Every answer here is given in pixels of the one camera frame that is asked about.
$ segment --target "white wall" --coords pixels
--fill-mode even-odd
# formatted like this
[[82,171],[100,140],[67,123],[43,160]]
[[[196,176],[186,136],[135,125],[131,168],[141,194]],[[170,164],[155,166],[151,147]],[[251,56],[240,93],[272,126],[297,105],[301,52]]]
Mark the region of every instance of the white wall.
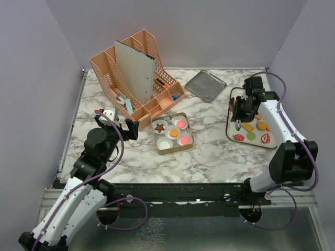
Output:
[[55,178],[81,67],[43,0],[0,8],[0,249],[36,225]]
[[306,0],[46,0],[76,58],[145,28],[165,67],[270,66]]
[[[335,1],[309,0],[270,68],[287,83],[284,108],[309,140],[319,145],[316,188],[319,213],[335,250]],[[271,87],[281,93],[274,79]]]

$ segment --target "white tray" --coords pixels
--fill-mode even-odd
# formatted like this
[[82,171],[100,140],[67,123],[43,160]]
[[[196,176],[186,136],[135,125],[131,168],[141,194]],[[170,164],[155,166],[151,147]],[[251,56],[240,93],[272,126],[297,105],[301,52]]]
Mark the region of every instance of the white tray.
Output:
[[[230,98],[236,98],[237,96],[242,96],[243,95],[244,90],[241,88],[233,88],[231,90],[230,93]],[[247,138],[247,133],[248,131],[246,129],[244,129],[243,127],[237,131],[235,128],[235,124],[234,122],[230,122],[230,119],[232,117],[232,112],[228,109],[228,115],[227,115],[227,126],[226,126],[226,135],[230,140],[233,141],[237,141],[237,142],[241,142],[241,143],[246,143],[246,144],[251,144],[251,145],[257,145],[257,146],[262,146],[265,148],[270,148],[270,149],[274,149],[277,147],[277,144],[274,140],[273,134],[271,131],[267,131],[267,130],[259,130],[256,126],[256,123],[258,121],[257,118],[255,118],[252,122],[250,122],[249,124],[252,125],[254,127],[254,129],[252,130],[252,132],[254,132],[256,134],[256,138],[254,140],[249,140]],[[240,138],[244,138],[242,141],[236,140],[234,138],[234,136],[236,135],[241,135],[243,137]]]

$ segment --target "white marble surface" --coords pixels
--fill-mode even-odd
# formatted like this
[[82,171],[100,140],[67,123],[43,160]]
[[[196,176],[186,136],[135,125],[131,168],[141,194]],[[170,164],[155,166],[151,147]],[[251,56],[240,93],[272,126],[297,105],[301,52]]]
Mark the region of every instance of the white marble surface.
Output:
[[[199,71],[167,70],[182,85]],[[232,88],[242,86],[246,77],[260,70],[212,70],[228,86],[211,103],[190,93],[168,113],[187,114],[194,135],[190,150],[159,155],[152,129],[139,133],[137,141],[125,142],[120,164],[104,179],[111,182],[242,182],[268,168],[274,150],[230,141],[225,134],[228,100]],[[268,87],[266,76],[263,83]],[[76,159],[83,150],[86,135],[97,127],[94,109],[111,106],[99,82],[90,70],[76,117],[61,182],[66,182]]]

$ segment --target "brown star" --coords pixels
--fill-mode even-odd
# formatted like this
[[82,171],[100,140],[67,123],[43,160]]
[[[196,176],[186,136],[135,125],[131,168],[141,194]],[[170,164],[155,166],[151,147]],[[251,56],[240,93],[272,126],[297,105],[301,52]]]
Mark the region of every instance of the brown star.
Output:
[[158,132],[161,132],[161,131],[164,131],[165,128],[163,124],[157,124],[155,130],[157,130]]

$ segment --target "gray floor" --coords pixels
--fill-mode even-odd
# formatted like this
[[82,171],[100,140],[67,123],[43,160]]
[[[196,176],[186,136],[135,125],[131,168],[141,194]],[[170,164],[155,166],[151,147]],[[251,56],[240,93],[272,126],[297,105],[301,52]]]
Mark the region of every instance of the gray floor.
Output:
[[[293,210],[264,209],[260,224],[276,227],[287,224]],[[129,227],[141,219],[122,219],[118,226]],[[308,208],[300,208],[295,224],[283,231],[260,230],[241,218],[151,218],[142,228],[124,232],[97,227],[92,217],[81,228],[71,251],[318,251],[322,250]]]

